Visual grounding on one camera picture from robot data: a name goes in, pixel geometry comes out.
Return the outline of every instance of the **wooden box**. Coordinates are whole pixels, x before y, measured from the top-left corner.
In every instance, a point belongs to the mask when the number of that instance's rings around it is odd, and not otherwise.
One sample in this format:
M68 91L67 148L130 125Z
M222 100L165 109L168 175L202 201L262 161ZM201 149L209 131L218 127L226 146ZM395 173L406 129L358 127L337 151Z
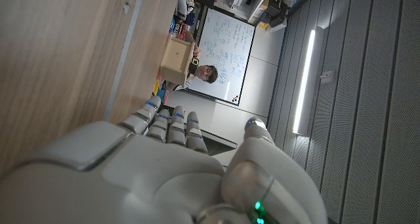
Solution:
M164 80L184 85L188 77L188 68L194 52L194 44L175 37L168 39L165 55L161 64L161 76Z

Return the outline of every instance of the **shelf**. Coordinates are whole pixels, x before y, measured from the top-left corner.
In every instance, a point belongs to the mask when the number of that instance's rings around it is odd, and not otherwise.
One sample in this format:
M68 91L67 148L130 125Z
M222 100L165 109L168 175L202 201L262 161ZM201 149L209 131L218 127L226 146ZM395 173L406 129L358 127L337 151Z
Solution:
M250 5L233 5L234 0L217 0L214 6L235 14L235 17L251 22L253 15L256 13L264 0L253 0Z

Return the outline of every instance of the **wooden surface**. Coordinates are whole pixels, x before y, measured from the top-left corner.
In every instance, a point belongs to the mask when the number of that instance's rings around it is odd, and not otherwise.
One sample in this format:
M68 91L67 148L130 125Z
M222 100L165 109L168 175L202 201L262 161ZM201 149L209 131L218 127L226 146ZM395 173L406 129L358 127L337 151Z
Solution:
M27 152L103 119L135 1L0 0L0 175ZM150 97L176 2L142 0L112 122Z

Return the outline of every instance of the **whiteboard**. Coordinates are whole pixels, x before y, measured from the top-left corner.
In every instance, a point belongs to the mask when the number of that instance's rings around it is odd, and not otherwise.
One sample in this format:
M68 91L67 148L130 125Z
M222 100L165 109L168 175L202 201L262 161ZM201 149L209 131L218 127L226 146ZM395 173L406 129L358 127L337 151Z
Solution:
M199 41L199 65L213 65L214 83L194 77L189 90L239 105L255 27L208 9Z

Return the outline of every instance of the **dark hair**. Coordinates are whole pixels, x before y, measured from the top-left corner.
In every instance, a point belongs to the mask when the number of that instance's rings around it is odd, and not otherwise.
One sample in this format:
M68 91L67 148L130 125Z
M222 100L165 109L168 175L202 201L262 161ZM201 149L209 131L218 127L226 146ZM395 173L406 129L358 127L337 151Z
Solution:
M209 79L207 80L208 83L213 83L216 81L218 73L215 66L208 66L211 69L211 75L209 76Z

